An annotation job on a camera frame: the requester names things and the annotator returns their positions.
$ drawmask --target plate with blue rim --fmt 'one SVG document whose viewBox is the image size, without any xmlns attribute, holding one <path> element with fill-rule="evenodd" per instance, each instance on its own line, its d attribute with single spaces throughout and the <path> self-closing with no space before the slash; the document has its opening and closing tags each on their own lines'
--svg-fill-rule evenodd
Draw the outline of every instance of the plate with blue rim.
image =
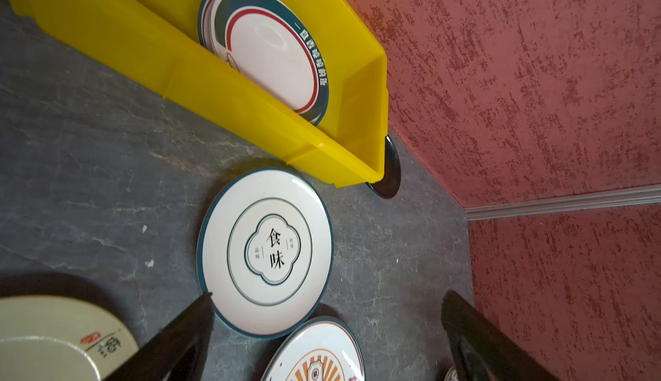
<svg viewBox="0 0 661 381">
<path fill-rule="evenodd" d="M 333 266 L 326 206 L 289 170 L 250 171 L 213 200 L 200 229 L 198 280 L 216 316 L 250 337 L 284 336 L 317 308 Z"/>
<path fill-rule="evenodd" d="M 302 118 L 318 125 L 330 94 L 326 63 L 280 0 L 202 0 L 200 43 Z"/>
<path fill-rule="evenodd" d="M 273 356 L 262 377 L 270 380 L 364 381 L 358 341 L 339 319 L 310 319 Z"/>
</svg>

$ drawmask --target red wall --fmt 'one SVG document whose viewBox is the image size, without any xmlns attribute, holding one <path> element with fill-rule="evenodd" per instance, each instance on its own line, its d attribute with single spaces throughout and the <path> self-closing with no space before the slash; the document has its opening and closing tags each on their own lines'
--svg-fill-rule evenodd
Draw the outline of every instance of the red wall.
<svg viewBox="0 0 661 381">
<path fill-rule="evenodd" d="M 661 380 L 661 204 L 469 222 L 475 305 L 564 380 Z"/>
<path fill-rule="evenodd" d="M 347 0 L 464 207 L 661 183 L 661 0 Z"/>
</svg>

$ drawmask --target white plate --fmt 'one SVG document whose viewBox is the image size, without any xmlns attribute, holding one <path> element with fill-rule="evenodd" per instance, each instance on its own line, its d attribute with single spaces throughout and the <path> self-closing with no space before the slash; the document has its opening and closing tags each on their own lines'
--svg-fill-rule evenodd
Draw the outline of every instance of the white plate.
<svg viewBox="0 0 661 381">
<path fill-rule="evenodd" d="M 277 338 L 309 317 L 333 264 L 317 192 L 287 170 L 246 173 L 214 199 L 198 238 L 198 279 L 240 334 Z"/>
<path fill-rule="evenodd" d="M 59 296 L 0 299 L 0 380 L 102 380 L 135 352 L 110 312 Z"/>
<path fill-rule="evenodd" d="M 301 20 L 279 0 L 204 4 L 204 45 L 307 121 L 319 124 L 328 107 L 328 75 Z"/>
<path fill-rule="evenodd" d="M 262 377 L 281 380 L 364 381 L 356 338 L 339 319 L 311 319 L 287 338 Z"/>
</svg>

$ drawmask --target yellow plastic bin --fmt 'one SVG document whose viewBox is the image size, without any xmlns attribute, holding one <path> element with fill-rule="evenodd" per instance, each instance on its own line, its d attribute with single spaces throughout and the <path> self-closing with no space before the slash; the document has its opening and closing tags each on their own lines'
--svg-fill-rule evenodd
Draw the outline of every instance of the yellow plastic bin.
<svg viewBox="0 0 661 381">
<path fill-rule="evenodd" d="M 326 183 L 384 176 L 386 56 L 345 0 L 281 0 L 325 59 L 330 100 L 318 127 L 198 44 L 201 0 L 10 1 L 46 33 Z"/>
</svg>

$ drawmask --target plate with orange sunburst pattern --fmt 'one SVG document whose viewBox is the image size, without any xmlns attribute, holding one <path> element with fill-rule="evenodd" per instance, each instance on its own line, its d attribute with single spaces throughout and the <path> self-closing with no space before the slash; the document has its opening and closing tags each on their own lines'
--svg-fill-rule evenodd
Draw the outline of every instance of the plate with orange sunburst pattern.
<svg viewBox="0 0 661 381">
<path fill-rule="evenodd" d="M 311 319 L 277 350 L 262 381 L 364 381 L 358 342 L 339 319 Z"/>
</svg>

